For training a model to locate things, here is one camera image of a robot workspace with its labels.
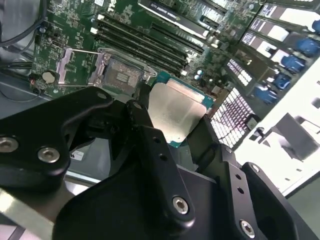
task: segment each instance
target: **white label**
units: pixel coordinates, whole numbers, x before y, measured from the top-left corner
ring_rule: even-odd
[[[74,151],[73,153],[70,154],[71,159],[78,160],[78,161],[81,161],[83,157],[84,157],[84,153],[81,151]]]
[[[104,2],[105,2],[105,0],[94,0],[94,3],[99,5],[100,7],[104,6]]]

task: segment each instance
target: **metal bracket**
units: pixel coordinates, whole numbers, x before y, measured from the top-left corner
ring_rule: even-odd
[[[141,70],[144,71],[142,79],[146,82],[148,82],[150,78],[154,78],[157,76],[157,72],[150,66],[111,48],[98,48],[98,52],[66,48],[64,52],[64,57],[58,62],[56,68],[56,72],[59,74],[59,85],[64,85],[66,83],[65,80],[67,71],[65,68],[66,65],[70,62],[73,52],[97,55],[97,59],[95,61],[95,70],[88,80],[88,86],[95,86],[99,88],[102,87],[101,76],[103,76],[105,68],[109,64],[109,60],[111,57],[118,57],[121,60],[129,62],[131,65],[134,65],[135,67],[141,68]]]
[[[140,141],[136,143],[143,168],[155,184],[163,216],[171,234],[181,234],[194,224],[195,209],[172,158],[161,130],[153,128],[147,109],[137,101],[129,101],[127,108],[132,125]]]
[[[150,78],[155,78],[158,75],[158,73],[149,65],[139,60],[136,60],[126,54],[123,54],[122,52],[119,52],[117,50],[114,50],[111,48],[98,48],[98,52],[104,53],[104,54],[111,54],[112,56],[118,57],[122,60],[129,62],[135,67],[140,67],[140,69],[144,71],[144,75],[142,76],[142,79],[145,80],[146,82],[148,82]]]

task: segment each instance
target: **metal screw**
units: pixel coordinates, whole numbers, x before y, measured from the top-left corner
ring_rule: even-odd
[[[107,96],[104,95],[104,94],[101,93],[101,92],[97,92],[97,95],[98,95],[98,97],[101,98],[101,99],[107,99]]]
[[[232,154],[232,150],[231,150],[231,148],[230,148],[230,147],[225,146],[225,150],[226,150],[228,153]]]
[[[256,170],[257,173],[260,171],[256,165],[252,164],[252,167],[254,168],[254,170]]]
[[[242,231],[245,233],[245,235],[247,235],[251,239],[255,238],[255,236],[256,236],[255,231],[247,221],[241,220],[240,225],[241,225]]]
[[[55,163],[60,158],[60,153],[52,147],[44,147],[38,151],[38,158],[45,163]]]
[[[133,105],[134,105],[137,109],[142,109],[142,107],[140,106],[140,104],[137,103],[137,102],[135,102]]]
[[[42,33],[42,34],[45,34],[46,31],[47,31],[47,30],[46,30],[46,28],[44,28],[44,27],[40,27],[40,28],[39,28],[39,32]]]
[[[12,153],[17,150],[19,143],[12,137],[0,137],[0,153]]]
[[[175,196],[172,200],[173,206],[174,208],[180,213],[180,214],[187,214],[189,207],[187,202],[179,197],[179,196]]]

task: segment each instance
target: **electronic component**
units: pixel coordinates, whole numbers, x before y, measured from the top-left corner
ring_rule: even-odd
[[[190,21],[189,19],[176,14],[174,11],[150,0],[141,0],[139,5],[155,15],[167,20],[168,22],[178,26],[182,30],[196,35],[199,38],[206,39],[209,31],[204,27]]]
[[[297,41],[296,48],[304,55],[313,57],[320,51],[320,44],[311,38],[304,38]]]
[[[284,90],[290,85],[291,77],[285,75],[284,73],[279,73],[274,77],[274,81],[272,82],[279,90]]]
[[[286,69],[294,73],[301,72],[306,66],[304,60],[294,55],[284,56],[281,59],[281,64],[284,65]]]
[[[55,80],[56,80],[56,76],[51,71],[45,71],[44,73],[42,73],[42,79],[47,84],[53,84],[55,82]]]
[[[96,56],[96,61],[94,64],[94,68],[92,68],[92,73],[89,76],[89,78],[87,79],[87,84],[89,86],[98,86],[98,87],[103,87],[103,83],[106,83],[106,85],[109,84],[108,79],[105,78],[105,70],[106,67],[109,66],[109,61],[110,59],[122,59],[123,62],[127,62],[129,65],[135,66],[136,69],[139,69],[141,74],[141,78],[148,82],[148,80],[151,77],[156,77],[157,76],[157,72],[155,70],[153,70],[151,67],[149,67],[148,65],[146,65],[143,62],[140,62],[138,60],[135,60],[129,56],[126,56],[125,54],[118,52],[116,50],[113,49],[109,49],[109,48],[99,48],[98,52],[90,52],[90,51],[84,51],[84,50],[80,50],[80,49],[72,49],[72,48],[67,48],[64,52],[64,57],[60,60],[60,62],[58,63],[56,72],[59,74],[59,80],[58,80],[58,84],[60,85],[65,85],[66,83],[66,75],[67,75],[67,69],[66,66],[67,64],[69,64],[69,62],[71,61],[72,55],[76,54],[76,53],[84,53],[84,54],[88,54],[88,55],[93,55]],[[118,72],[119,73],[123,73],[124,71],[122,71],[121,68],[126,68],[126,70],[129,70],[128,65],[126,64],[120,64],[119,68],[118,68]],[[125,82],[125,76],[122,74],[122,82]],[[131,85],[132,87],[135,87],[135,84],[133,84],[134,80],[132,80],[132,78],[128,78],[127,79],[127,83],[129,85]]]
[[[215,10],[217,13],[221,14],[221,15],[225,15],[228,10],[225,9],[224,7],[216,4],[215,2],[211,1],[211,0],[199,0],[201,3],[207,5],[208,7],[210,7],[211,9]]]
[[[165,71],[210,95],[212,88],[205,82],[209,79],[216,81],[219,72],[215,69],[224,64],[227,56],[217,56],[212,52],[211,48],[216,46],[212,45],[213,32],[205,25],[202,16],[219,23],[218,39],[228,44],[240,40],[258,6],[252,10],[252,16],[246,19],[239,18],[236,11],[230,11],[222,19],[214,11],[223,15],[231,4],[223,4],[223,8],[209,0],[204,1],[162,1],[158,4],[154,0],[158,7],[162,7],[158,9],[161,12],[154,14],[141,6],[145,1],[48,0],[46,21],[41,24],[45,33],[42,33],[43,29],[36,33],[32,73],[37,76],[46,71],[59,74],[51,86],[41,79],[42,89],[52,98],[67,95],[87,85],[101,86],[102,73],[107,70],[102,56],[98,54],[98,48],[103,48],[121,53],[120,61],[126,57],[135,59],[154,72]],[[230,37],[229,32],[224,31],[226,28],[234,30],[236,34]],[[131,60],[129,63],[130,66],[137,65]],[[101,68],[101,72],[96,71],[97,67]],[[141,65],[138,69],[148,72],[148,68]],[[203,81],[194,80],[198,69],[205,73],[214,71],[216,77],[211,74]],[[97,76],[101,83],[94,83]]]
[[[114,93],[131,96],[142,81],[144,71],[111,58],[105,71],[102,86],[111,88]]]
[[[155,23],[152,23],[152,26],[151,26],[151,30],[154,30],[154,31],[157,31],[163,35],[165,35],[166,37],[172,39],[173,41],[175,42],[178,42],[180,44],[182,44],[183,46],[186,46],[187,48],[199,53],[199,54],[202,54],[204,52],[204,49],[202,47],[200,47],[199,45],[193,43],[192,41],[189,41],[173,32],[170,32],[168,31],[167,29],[165,29],[164,27],[162,26],[159,26]]]
[[[219,23],[211,20],[210,18],[206,17],[206,16],[202,16],[201,17],[201,21],[204,24],[207,24],[209,27],[213,28],[213,29],[217,29],[219,27]]]
[[[97,20],[98,28],[92,28],[91,33],[100,41],[177,76],[186,64],[183,52],[178,53],[175,50],[174,53],[167,46],[154,41],[151,37],[146,37],[144,33],[129,27],[124,28],[114,20],[105,19],[101,14],[98,15]]]

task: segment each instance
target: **cable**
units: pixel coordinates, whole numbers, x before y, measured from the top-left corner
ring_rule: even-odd
[[[10,71],[10,70],[5,69],[5,68],[4,69],[0,68],[0,73],[4,74],[6,76],[9,76],[11,78],[17,78],[17,79],[20,79],[20,80],[22,80],[24,82],[29,83],[29,78],[27,76],[25,76],[25,75],[20,74],[20,73],[17,73],[17,72],[14,72],[14,71]]]
[[[48,7],[47,0],[42,0],[42,12],[39,19],[36,20],[34,24],[32,24],[29,28],[27,28],[25,31],[18,34],[17,36],[9,40],[0,41],[0,48],[8,47],[10,45],[16,44],[17,42],[19,42],[20,40],[28,36],[30,33],[32,33],[32,31],[34,31],[38,26],[40,26],[42,22],[45,20],[47,15],[47,7]]]
[[[0,69],[31,69],[32,62],[1,62]]]
[[[10,52],[10,53],[14,53],[14,54],[21,54],[23,55],[23,53],[25,53],[25,51],[27,51],[31,44],[34,42],[35,38],[36,38],[36,35],[37,35],[37,30],[34,30],[33,32],[33,35],[32,35],[32,38],[30,39],[29,43],[27,44],[27,46],[25,46],[23,49],[19,49],[17,48],[16,46],[13,46],[13,45],[10,45],[8,47],[3,47],[4,50]],[[26,55],[23,55],[25,58],[27,58],[28,60],[33,60],[32,56],[30,54],[26,54]]]
[[[27,99],[27,100],[15,100],[15,99],[12,99],[11,97],[8,97],[7,95],[5,95],[4,92],[1,89],[0,89],[0,94],[2,96],[4,96],[6,99],[8,99],[9,101],[14,102],[14,103],[29,103],[29,102],[32,102],[32,101],[36,100],[37,98],[39,98],[41,96],[41,94],[42,94],[42,91],[39,90],[39,93],[35,97],[33,97],[31,99]]]

